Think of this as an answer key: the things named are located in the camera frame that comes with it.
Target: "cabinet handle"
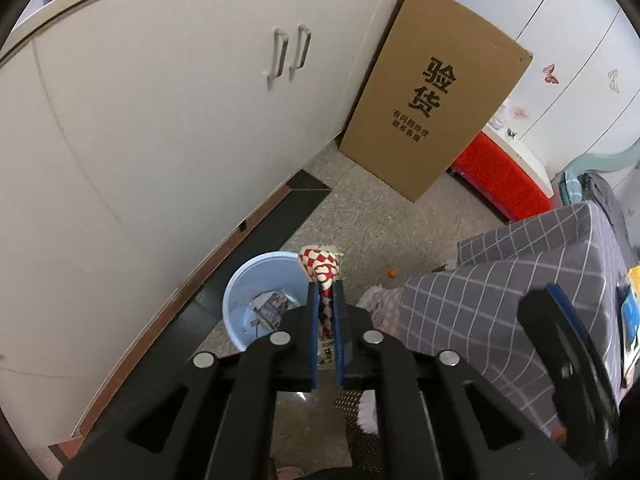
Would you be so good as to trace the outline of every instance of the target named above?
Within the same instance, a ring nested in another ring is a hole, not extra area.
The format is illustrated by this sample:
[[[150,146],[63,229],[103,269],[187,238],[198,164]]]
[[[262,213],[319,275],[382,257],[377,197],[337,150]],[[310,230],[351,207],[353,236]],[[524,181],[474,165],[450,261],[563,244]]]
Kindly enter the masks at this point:
[[[298,26],[298,47],[300,47],[300,39],[302,38],[302,34],[305,34],[306,38],[305,38],[305,46],[302,49],[302,56],[300,57],[300,64],[298,66],[295,66],[294,64],[291,65],[289,67],[289,70],[291,72],[294,72],[295,70],[299,70],[305,65],[306,54],[309,52],[309,44],[311,44],[311,31],[306,25]]]
[[[278,51],[278,37],[282,38],[282,49],[280,51],[280,60],[278,62],[278,68],[276,72],[271,72],[269,75],[267,75],[268,81],[273,81],[274,79],[279,78],[282,75],[282,70],[284,69],[284,58],[287,55],[287,47],[289,46],[289,37],[287,33],[281,28],[277,28],[274,31],[273,48],[275,53],[277,53]]]

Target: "tile floor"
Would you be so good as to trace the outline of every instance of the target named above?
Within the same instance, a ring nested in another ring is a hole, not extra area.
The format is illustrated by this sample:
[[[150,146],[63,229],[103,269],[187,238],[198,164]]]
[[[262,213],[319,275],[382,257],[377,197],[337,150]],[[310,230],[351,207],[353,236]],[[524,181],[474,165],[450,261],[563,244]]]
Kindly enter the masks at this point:
[[[400,286],[412,275],[444,264],[455,242],[502,223],[453,177],[443,174],[417,203],[337,151],[334,143],[305,168],[332,187],[284,244],[297,251],[307,244],[330,244],[344,251],[342,278],[350,303],[377,283]],[[387,271],[398,270],[389,279]],[[236,352],[219,323],[200,345],[219,356]],[[322,373],[319,388],[305,394],[278,394],[271,455],[277,466],[295,465],[306,474],[350,465],[344,415],[332,407],[339,389]]]

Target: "red butterfly sticker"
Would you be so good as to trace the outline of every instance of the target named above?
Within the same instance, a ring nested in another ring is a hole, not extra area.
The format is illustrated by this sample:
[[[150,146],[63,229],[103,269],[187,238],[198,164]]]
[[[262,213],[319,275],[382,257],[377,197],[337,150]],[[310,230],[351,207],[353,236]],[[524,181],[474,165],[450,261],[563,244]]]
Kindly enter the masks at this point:
[[[551,83],[551,84],[554,84],[554,85],[560,84],[560,82],[558,81],[556,76],[554,76],[554,70],[555,69],[556,69],[556,66],[554,64],[551,64],[549,66],[545,66],[542,69],[542,73],[546,76],[545,77],[545,83]]]

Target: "plaid bedsheet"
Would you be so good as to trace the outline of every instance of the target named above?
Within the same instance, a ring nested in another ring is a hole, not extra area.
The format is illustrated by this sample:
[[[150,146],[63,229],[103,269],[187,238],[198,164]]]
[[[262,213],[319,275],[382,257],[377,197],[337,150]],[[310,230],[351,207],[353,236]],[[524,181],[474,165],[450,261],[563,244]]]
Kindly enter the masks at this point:
[[[403,288],[398,337],[425,354],[459,352],[547,433],[558,423],[552,383],[516,320],[531,288],[558,283],[599,350],[618,402],[621,388],[616,286],[626,273],[601,209],[567,205],[458,243],[458,267]]]

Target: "brown cardboard box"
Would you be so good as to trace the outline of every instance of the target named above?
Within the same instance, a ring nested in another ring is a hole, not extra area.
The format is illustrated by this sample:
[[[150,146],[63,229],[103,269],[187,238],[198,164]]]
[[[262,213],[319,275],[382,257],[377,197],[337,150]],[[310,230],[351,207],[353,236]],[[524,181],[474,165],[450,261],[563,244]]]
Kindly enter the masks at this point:
[[[485,126],[531,59],[455,0],[405,0],[340,150],[415,202]]]

